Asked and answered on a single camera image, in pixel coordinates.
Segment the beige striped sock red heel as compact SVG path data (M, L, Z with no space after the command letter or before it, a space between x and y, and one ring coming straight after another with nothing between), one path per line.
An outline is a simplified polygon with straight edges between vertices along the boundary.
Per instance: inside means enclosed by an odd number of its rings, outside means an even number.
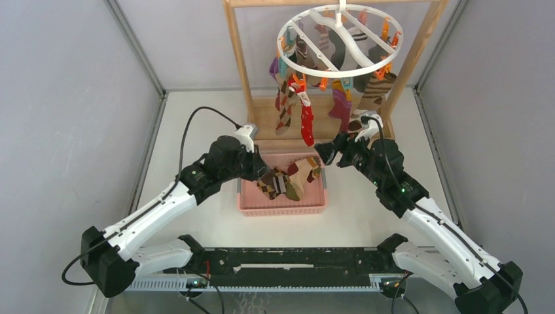
M306 196L306 185L315 181L321 174L321 160L317 156L301 158L291 163L287 170L289 181L285 195L289 200L300 201Z

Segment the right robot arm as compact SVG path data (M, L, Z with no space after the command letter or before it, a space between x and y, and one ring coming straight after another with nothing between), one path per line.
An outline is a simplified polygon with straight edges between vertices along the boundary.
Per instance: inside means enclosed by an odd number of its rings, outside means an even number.
M523 273L514 262L502 263L477 245L447 217L429 192L403 167L404 156L392 139L373 143L341 133L315 145L330 165L354 167L376 186L380 203L423 235L439 252L433 255L406 237L393 234L378 254L387 272L406 270L434 285L453 301L460 313L502 313L517 301Z

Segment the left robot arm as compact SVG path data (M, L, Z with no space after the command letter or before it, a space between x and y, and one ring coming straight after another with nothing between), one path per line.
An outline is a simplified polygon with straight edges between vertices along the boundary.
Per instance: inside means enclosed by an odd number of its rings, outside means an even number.
M81 235L79 263L101 293L112 298L137 277L168 268L200 271L205 256L183 241L146 247L145 242L173 219L199 206L234 179L257 181L270 167L257 145L249 148L237 137L220 136L208 152L184 167L177 180L130 216L102 230L89 227Z

